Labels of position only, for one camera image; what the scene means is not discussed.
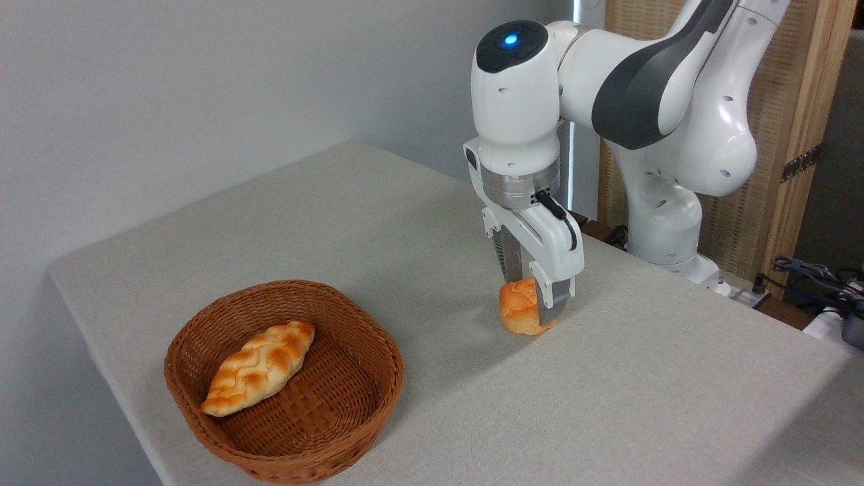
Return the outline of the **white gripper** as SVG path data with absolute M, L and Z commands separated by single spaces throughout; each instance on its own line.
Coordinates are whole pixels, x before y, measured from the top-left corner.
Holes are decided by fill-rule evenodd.
M 464 157 L 504 279 L 524 279 L 522 253 L 527 252 L 536 281 L 538 323 L 554 326 L 574 296 L 575 276 L 585 268 L 579 225 L 552 196 L 559 182 L 558 161 L 528 173 L 502 174 L 488 168 L 490 153 L 478 137 L 465 142 Z

